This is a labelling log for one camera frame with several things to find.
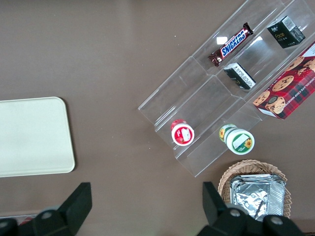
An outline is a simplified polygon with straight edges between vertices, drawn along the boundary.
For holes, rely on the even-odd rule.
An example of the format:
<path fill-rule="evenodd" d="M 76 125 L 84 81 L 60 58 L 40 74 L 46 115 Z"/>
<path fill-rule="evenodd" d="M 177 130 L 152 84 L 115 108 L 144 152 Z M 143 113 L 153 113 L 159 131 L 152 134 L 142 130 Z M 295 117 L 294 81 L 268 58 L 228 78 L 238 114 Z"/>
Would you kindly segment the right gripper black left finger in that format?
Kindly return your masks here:
<path fill-rule="evenodd" d="M 91 184 L 83 182 L 57 208 L 49 209 L 32 220 L 36 236 L 74 236 L 92 209 Z"/>

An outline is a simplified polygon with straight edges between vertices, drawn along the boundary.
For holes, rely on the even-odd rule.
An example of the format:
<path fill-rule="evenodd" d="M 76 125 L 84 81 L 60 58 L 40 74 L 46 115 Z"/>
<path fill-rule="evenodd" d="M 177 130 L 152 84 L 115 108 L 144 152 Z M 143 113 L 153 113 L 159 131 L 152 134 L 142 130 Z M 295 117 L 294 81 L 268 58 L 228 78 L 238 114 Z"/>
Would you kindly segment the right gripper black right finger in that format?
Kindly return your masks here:
<path fill-rule="evenodd" d="M 242 210 L 227 207 L 212 182 L 202 186 L 203 209 L 208 220 L 200 236 L 263 236 L 263 224 Z"/>

